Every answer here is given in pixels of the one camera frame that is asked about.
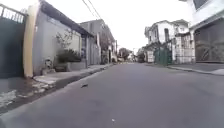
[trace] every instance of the sidewalk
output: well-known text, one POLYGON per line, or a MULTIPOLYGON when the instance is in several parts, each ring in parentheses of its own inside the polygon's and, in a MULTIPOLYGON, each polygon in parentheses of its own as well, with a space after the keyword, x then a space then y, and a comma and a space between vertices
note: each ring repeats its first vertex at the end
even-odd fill
POLYGON ((94 65, 74 72, 60 72, 45 76, 36 76, 34 80, 10 78, 0 80, 0 114, 32 102, 52 93, 69 83, 109 68, 108 65, 94 65))
POLYGON ((209 63, 195 63, 195 64, 180 64, 167 66, 170 69, 197 72, 210 75, 224 76, 224 64, 209 64, 209 63))

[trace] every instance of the gray wall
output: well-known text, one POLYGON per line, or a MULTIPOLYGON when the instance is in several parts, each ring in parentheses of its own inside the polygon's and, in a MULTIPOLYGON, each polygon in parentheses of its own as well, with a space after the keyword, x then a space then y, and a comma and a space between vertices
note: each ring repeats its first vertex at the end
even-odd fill
MULTIPOLYGON (((54 61, 61 49, 57 43, 56 35, 60 33, 64 36, 65 33, 68 33, 67 30, 69 30, 69 27, 39 11, 33 40, 34 75, 40 75, 46 59, 54 61)), ((71 45, 67 49, 81 52, 82 39, 79 33, 73 31, 72 39, 69 42, 71 42, 71 45)))
MULTIPOLYGON (((102 32, 102 24, 103 21, 93 21, 93 22, 85 22, 80 25, 86 29, 88 32, 93 35, 97 35, 97 33, 102 32)), ((99 55, 100 46, 96 43, 96 38, 89 38, 89 42, 87 43, 87 65, 96 65, 100 64, 101 55, 99 55)))

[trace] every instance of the railing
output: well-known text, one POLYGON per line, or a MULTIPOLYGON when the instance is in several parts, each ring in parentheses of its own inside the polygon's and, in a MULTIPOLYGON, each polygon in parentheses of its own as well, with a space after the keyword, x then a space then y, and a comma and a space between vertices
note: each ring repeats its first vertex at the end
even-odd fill
POLYGON ((13 20, 18 23, 24 23, 24 20, 27 16, 27 14, 24 14, 15 9, 9 8, 3 4, 0 4, 0 14, 1 14, 1 17, 9 19, 9 20, 13 20))

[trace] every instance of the curb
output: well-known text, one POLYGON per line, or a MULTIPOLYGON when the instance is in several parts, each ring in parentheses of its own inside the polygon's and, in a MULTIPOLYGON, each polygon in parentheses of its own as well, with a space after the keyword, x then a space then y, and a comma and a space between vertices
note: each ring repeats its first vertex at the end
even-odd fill
POLYGON ((175 70, 181 70, 181 71, 187 71, 187 72, 196 72, 196 73, 207 74, 207 75, 224 76, 224 74, 221 74, 221 73, 195 70, 195 69, 191 69, 191 68, 179 68, 179 67, 172 67, 172 66, 167 66, 167 68, 175 69, 175 70))
POLYGON ((65 86, 67 86, 68 84, 72 83, 72 82, 75 82, 75 81, 78 81, 82 78, 85 78, 85 77, 88 77, 92 74, 95 74, 97 72, 101 72, 103 70, 106 70, 108 69, 109 67, 111 67, 113 65, 109 65, 107 67, 104 67, 104 68, 99 68, 99 69, 96 69, 96 70, 93 70, 93 71, 90 71, 90 72, 86 72, 86 73, 82 73, 78 76, 72 76, 72 77, 68 77, 68 78, 65 78, 65 79, 60 79, 58 81, 56 81, 54 84, 55 86, 51 89, 47 89, 45 90, 43 93, 36 93, 35 95, 32 95, 30 97, 27 97, 27 98, 22 98, 22 97, 18 97, 17 99, 15 99, 13 101, 13 103, 7 105, 7 106, 4 106, 4 107, 0 107, 0 116, 10 110, 13 110, 15 108, 18 108, 24 104, 27 104, 27 103, 30 103, 32 101, 35 101, 43 96, 46 96, 48 94, 51 94, 61 88, 64 88, 65 86))

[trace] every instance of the black gate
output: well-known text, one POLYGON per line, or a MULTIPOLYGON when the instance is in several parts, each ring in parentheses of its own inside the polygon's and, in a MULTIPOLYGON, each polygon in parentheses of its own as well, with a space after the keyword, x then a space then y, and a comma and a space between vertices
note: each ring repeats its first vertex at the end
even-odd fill
POLYGON ((195 31, 197 62, 224 62, 224 20, 219 19, 195 31))
POLYGON ((26 15, 0 5, 0 78, 23 76, 26 15))

